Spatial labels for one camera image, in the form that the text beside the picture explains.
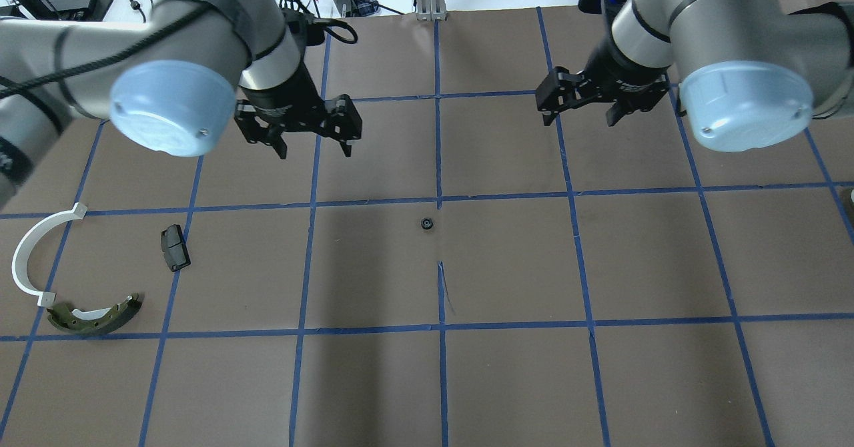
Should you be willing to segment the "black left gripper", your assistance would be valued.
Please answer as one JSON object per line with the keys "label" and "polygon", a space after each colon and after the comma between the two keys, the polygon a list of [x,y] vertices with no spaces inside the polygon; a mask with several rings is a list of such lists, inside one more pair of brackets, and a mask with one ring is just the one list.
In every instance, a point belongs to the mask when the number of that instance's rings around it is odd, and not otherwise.
{"label": "black left gripper", "polygon": [[266,89],[241,88],[233,113],[250,143],[264,143],[286,160],[288,146],[283,133],[315,133],[338,142],[347,158],[353,143],[362,139],[363,121],[349,95],[324,99],[307,67],[299,67],[289,79]]}

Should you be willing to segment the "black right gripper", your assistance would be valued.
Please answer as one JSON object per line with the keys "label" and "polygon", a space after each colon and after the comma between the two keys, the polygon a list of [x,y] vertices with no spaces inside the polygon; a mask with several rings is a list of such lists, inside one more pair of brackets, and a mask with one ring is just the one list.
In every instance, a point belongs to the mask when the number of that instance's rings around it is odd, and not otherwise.
{"label": "black right gripper", "polygon": [[649,112],[670,88],[667,67],[647,67],[627,57],[608,33],[598,43],[586,66],[577,73],[553,67],[536,88],[536,107],[543,126],[550,127],[559,113],[590,103],[609,103],[608,127],[626,115]]}

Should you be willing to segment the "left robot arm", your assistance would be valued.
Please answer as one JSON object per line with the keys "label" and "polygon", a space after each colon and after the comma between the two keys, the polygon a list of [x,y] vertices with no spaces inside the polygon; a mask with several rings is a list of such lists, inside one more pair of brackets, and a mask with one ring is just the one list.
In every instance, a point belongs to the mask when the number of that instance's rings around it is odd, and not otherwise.
{"label": "left robot arm", "polygon": [[321,97],[304,61],[335,28],[352,30],[277,0],[156,0],[144,24],[3,17],[2,204],[79,117],[173,156],[207,154],[230,121],[282,159],[286,133],[351,156],[361,116]]}

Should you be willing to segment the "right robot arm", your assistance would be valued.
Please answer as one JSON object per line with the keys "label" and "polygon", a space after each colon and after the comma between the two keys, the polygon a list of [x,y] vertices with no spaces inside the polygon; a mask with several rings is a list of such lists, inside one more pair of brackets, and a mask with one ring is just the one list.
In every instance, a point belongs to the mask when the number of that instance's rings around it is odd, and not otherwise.
{"label": "right robot arm", "polygon": [[609,103],[615,125],[650,111],[676,67],[679,98],[705,148],[784,142],[812,121],[852,116],[852,2],[792,13],[779,0],[579,0],[606,33],[578,73],[553,67],[536,89],[545,125]]}

